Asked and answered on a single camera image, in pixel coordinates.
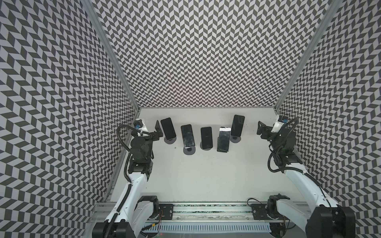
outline black and white patterned backdrop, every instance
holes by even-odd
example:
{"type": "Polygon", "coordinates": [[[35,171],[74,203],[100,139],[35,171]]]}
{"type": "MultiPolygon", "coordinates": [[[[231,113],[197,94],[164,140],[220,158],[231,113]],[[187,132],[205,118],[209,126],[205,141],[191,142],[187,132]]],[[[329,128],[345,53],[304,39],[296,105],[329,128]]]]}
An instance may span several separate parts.
{"type": "Polygon", "coordinates": [[[78,0],[0,7],[0,237],[79,237],[136,112],[78,0]]]}
{"type": "Polygon", "coordinates": [[[297,146],[312,175],[381,237],[381,4],[341,5],[281,112],[299,116],[297,146]]]}
{"type": "Polygon", "coordinates": [[[93,0],[141,107],[274,106],[331,0],[93,0]]]}

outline black phone holder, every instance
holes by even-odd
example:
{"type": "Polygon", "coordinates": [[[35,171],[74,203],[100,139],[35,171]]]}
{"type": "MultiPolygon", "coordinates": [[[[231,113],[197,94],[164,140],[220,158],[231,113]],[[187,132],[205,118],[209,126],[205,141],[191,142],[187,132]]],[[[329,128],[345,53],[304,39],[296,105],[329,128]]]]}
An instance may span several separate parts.
{"type": "Polygon", "coordinates": [[[170,139],[170,140],[167,140],[167,139],[164,137],[164,142],[167,143],[168,145],[173,144],[175,141],[176,141],[176,137],[173,138],[173,139],[170,139]]]}
{"type": "Polygon", "coordinates": [[[234,115],[232,131],[230,134],[230,141],[233,143],[238,143],[241,141],[241,133],[243,129],[243,123],[245,121],[244,116],[234,115]]]}
{"type": "Polygon", "coordinates": [[[183,152],[186,155],[193,155],[196,152],[196,147],[183,148],[183,152]]]}
{"type": "Polygon", "coordinates": [[[238,143],[241,141],[241,137],[240,136],[232,136],[230,135],[230,141],[233,142],[233,143],[238,143]]]}
{"type": "Polygon", "coordinates": [[[209,148],[209,149],[203,149],[203,147],[202,147],[202,141],[200,142],[200,148],[201,148],[202,150],[210,150],[210,149],[212,149],[212,148],[209,148]]]}

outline black smartphone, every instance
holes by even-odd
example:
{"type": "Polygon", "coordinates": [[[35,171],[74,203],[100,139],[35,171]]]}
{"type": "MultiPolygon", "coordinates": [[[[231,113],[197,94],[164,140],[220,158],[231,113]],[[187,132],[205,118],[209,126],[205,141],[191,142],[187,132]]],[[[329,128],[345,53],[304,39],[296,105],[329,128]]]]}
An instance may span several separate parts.
{"type": "Polygon", "coordinates": [[[195,147],[192,125],[181,126],[182,141],[184,142],[184,148],[195,147]]]}
{"type": "Polygon", "coordinates": [[[204,150],[213,148],[212,127],[201,128],[201,145],[204,150]]]}
{"type": "Polygon", "coordinates": [[[244,116],[234,115],[232,131],[230,133],[231,136],[237,136],[237,137],[241,136],[244,121],[245,121],[244,116]]]}
{"type": "Polygon", "coordinates": [[[176,138],[176,132],[174,131],[172,120],[170,117],[165,118],[160,121],[162,123],[162,128],[165,134],[165,138],[167,140],[171,140],[173,138],[176,138]]]}
{"type": "Polygon", "coordinates": [[[230,132],[231,128],[229,127],[220,127],[219,136],[217,140],[217,151],[218,152],[228,152],[229,151],[229,142],[230,142],[230,132]]]}

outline red wire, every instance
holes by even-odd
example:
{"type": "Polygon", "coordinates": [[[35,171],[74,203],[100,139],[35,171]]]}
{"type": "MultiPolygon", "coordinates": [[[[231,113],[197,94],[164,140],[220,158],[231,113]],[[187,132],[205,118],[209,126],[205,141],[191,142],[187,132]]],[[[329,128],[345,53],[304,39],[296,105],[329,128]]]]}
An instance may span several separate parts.
{"type": "Polygon", "coordinates": [[[162,215],[159,216],[159,222],[157,223],[157,225],[160,224],[160,221],[162,220],[162,217],[163,217],[163,210],[162,210],[162,215]]]}

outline black bracket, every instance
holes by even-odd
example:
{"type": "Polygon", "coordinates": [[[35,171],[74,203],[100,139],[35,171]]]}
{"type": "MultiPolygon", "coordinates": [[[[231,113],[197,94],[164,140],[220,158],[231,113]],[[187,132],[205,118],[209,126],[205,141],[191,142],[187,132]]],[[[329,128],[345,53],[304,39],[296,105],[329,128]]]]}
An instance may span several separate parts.
{"type": "Polygon", "coordinates": [[[267,211],[263,204],[250,204],[254,220],[267,220],[267,211]]]}
{"type": "Polygon", "coordinates": [[[159,215],[162,216],[162,220],[172,220],[173,204],[159,204],[159,215]]]}
{"type": "Polygon", "coordinates": [[[160,137],[163,137],[163,131],[160,128],[160,124],[159,124],[158,120],[156,121],[155,130],[156,131],[151,133],[152,141],[158,141],[160,139],[160,137]]]}

